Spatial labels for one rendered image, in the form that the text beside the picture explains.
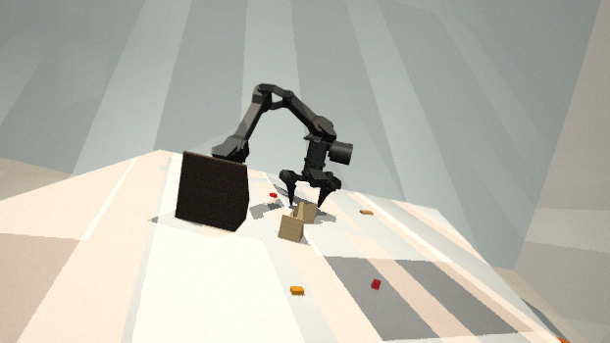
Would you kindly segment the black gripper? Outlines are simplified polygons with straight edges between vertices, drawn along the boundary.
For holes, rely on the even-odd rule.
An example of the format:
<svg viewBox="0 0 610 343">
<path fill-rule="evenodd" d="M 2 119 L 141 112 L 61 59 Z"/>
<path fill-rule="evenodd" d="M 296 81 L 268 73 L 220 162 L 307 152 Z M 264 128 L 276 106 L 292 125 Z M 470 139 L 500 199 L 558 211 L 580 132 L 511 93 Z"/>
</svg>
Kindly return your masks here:
<svg viewBox="0 0 610 343">
<path fill-rule="evenodd" d="M 305 165 L 304 165 L 303 171 L 301 172 L 302 175 L 296 174 L 294 171 L 288 171 L 288 170 L 280 171 L 279 178 L 282 182 L 284 182 L 286 184 L 290 205 L 292 205 L 292 203 L 293 203 L 294 191 L 297 186 L 295 184 L 295 182 L 297 182 L 297 181 L 308 182 L 308 180 L 303 179 L 303 173 L 306 170 L 307 166 L 311 165 L 312 169 L 314 169 L 314 170 L 321 170 L 323 167 L 326 167 L 325 160 L 315 159 L 315 158 L 306 156 L 306 158 L 304 158 L 304 161 L 305 161 Z M 323 204 L 323 202 L 325 201 L 325 199 L 328 197 L 328 195 L 330 193 L 332 193 L 333 191 L 336 191 L 335 189 L 340 189 L 340 188 L 341 188 L 341 181 L 334 176 L 331 184 L 327 183 L 325 188 L 320 189 L 320 194 L 319 194 L 319 199 L 318 199 L 318 208 L 321 207 L 321 205 Z"/>
</svg>

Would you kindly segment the small orange block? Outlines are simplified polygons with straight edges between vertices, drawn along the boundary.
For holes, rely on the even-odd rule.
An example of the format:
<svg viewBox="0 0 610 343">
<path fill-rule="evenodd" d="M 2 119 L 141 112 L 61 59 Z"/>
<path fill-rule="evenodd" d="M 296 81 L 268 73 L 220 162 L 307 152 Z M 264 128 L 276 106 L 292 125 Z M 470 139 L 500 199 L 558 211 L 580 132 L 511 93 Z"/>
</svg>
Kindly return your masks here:
<svg viewBox="0 0 610 343">
<path fill-rule="evenodd" d="M 302 286 L 290 286 L 291 295 L 304 295 L 304 289 Z"/>
</svg>

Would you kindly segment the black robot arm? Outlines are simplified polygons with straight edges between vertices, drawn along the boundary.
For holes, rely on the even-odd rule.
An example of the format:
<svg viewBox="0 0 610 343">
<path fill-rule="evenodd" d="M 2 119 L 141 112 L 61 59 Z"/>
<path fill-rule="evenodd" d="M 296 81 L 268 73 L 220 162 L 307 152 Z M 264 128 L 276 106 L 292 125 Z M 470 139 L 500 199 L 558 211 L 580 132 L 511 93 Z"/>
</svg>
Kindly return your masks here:
<svg viewBox="0 0 610 343">
<path fill-rule="evenodd" d="M 272 102 L 272 92 L 282 97 L 282 100 Z M 251 104 L 236 132 L 223 143 L 212 148 L 213 157 L 240 164 L 245 163 L 249 155 L 248 140 L 261 115 L 268 110 L 279 108 L 287 108 L 307 126 L 310 133 L 303 139 L 310 141 L 307 151 L 308 157 L 324 160 L 327 151 L 329 151 L 330 161 L 349 166 L 353 144 L 336 141 L 337 134 L 331 121 L 323 116 L 316 115 L 294 95 L 293 91 L 283 89 L 276 84 L 255 86 Z M 314 170 L 311 165 L 308 165 L 303 173 L 303 179 L 308 180 L 313 188 L 325 188 L 327 183 L 332 183 L 333 173 L 332 171 L 323 171 L 323 168 Z"/>
</svg>

